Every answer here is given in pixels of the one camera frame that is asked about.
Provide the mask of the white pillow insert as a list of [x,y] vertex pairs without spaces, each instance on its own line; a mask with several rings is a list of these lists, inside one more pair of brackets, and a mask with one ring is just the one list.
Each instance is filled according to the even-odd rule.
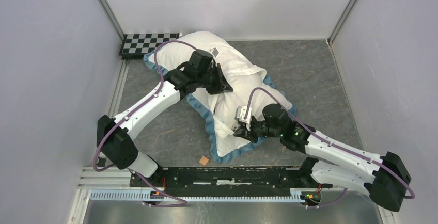
[[227,73],[225,77],[233,87],[233,92],[222,93],[218,96],[214,107],[216,119],[230,129],[236,126],[237,108],[247,105],[251,91],[257,87],[265,89],[278,100],[281,100],[283,95],[264,82],[266,74],[266,70],[243,70],[241,72],[232,70],[231,73]]

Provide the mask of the white pillowcase with blue ruffle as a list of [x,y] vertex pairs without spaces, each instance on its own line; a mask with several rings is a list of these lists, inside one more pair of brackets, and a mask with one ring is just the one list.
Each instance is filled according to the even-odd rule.
[[228,163],[233,158],[251,151],[265,141],[259,138],[256,143],[233,136],[237,127],[236,110],[247,104],[251,115],[262,120],[263,108],[279,100],[293,115],[297,108],[275,89],[267,71],[252,64],[242,53],[228,42],[209,31],[198,31],[179,38],[178,42],[165,45],[158,52],[152,51],[143,56],[146,66],[156,71],[161,66],[163,74],[189,60],[194,49],[211,53],[222,67],[226,81],[232,92],[210,95],[198,88],[186,97],[187,102],[205,119],[205,130],[209,134],[210,153],[218,163]]

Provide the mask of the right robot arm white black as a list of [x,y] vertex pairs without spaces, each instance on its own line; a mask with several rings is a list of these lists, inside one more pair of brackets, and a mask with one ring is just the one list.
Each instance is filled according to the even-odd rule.
[[413,197],[408,188],[412,178],[399,155],[379,155],[336,141],[293,120],[280,104],[265,106],[262,120],[251,111],[247,106],[237,108],[233,135],[252,143],[260,138],[279,138],[287,149],[307,154],[298,173],[303,186],[344,187],[392,212],[400,211],[403,201]]

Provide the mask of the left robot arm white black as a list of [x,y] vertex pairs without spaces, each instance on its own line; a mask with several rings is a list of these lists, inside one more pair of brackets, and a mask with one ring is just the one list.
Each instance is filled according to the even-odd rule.
[[103,153],[118,169],[130,169],[143,175],[149,186],[162,181],[162,172],[150,156],[137,149],[133,140],[154,118],[198,88],[216,95],[232,92],[220,63],[214,60],[216,49],[196,49],[189,60],[163,75],[159,84],[145,97],[114,117],[102,116],[97,124],[97,152]]

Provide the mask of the small orange cube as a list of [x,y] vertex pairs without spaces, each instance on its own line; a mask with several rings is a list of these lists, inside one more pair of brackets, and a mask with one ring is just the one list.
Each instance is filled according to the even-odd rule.
[[199,160],[199,163],[200,163],[202,166],[207,166],[208,162],[209,162],[209,159],[208,159],[207,157],[205,157],[205,156],[202,156],[202,157],[200,158],[200,160]]

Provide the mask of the black white checkerboard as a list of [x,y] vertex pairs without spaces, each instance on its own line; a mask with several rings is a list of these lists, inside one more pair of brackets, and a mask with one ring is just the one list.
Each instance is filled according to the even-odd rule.
[[176,40],[181,36],[182,33],[124,34],[119,56],[122,60],[142,59],[163,42]]

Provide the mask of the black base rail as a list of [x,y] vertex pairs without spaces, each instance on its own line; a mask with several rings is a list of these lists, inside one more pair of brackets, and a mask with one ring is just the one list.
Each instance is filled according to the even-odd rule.
[[290,189],[331,188],[298,167],[165,167],[148,181],[174,197],[285,197]]

